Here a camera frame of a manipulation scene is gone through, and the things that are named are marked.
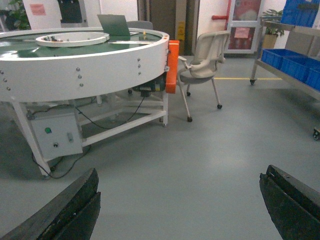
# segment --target green leaves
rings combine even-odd
[[[279,22],[281,20],[281,17],[283,15],[284,11],[276,11],[274,9],[269,9],[267,11],[264,11],[262,13],[263,17],[268,17],[268,19],[270,19],[271,21],[275,21],[275,22]],[[277,35],[282,37],[283,35],[285,35],[285,31],[278,29],[278,28],[274,28],[274,27],[267,27],[265,30],[265,34],[268,35]]]
[[[9,2],[9,5],[17,6],[17,10],[12,10],[9,13],[16,19],[14,26],[19,30],[31,29],[23,0],[12,0]]]

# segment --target orange panel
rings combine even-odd
[[[169,54],[168,54],[168,61],[167,61],[169,71],[166,73],[166,83],[165,83],[165,91],[168,94],[176,93],[178,57],[179,57],[179,40],[170,40]]]

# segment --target doorway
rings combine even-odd
[[[150,21],[153,29],[180,41],[180,55],[194,52],[200,0],[137,0],[138,19]]]

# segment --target trolley wheel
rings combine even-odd
[[[319,140],[319,132],[318,132],[318,130],[314,130],[314,132],[313,132],[313,139],[315,140],[315,141],[318,141]]]

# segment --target office chair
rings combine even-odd
[[[150,21],[127,21],[128,28],[153,30],[154,26]]]
[[[218,63],[223,64],[226,60],[224,57],[224,52],[229,40],[229,36],[229,31],[203,33],[198,38],[194,58],[190,64],[187,64],[187,59],[179,56],[184,68],[178,71],[177,85],[180,88],[181,96],[184,100],[188,122],[192,122],[193,119],[190,116],[186,96],[183,91],[183,85],[187,85],[186,94],[187,96],[190,96],[190,85],[203,84],[211,80],[216,101],[218,103],[217,108],[222,108],[218,97],[214,76],[218,70]]]

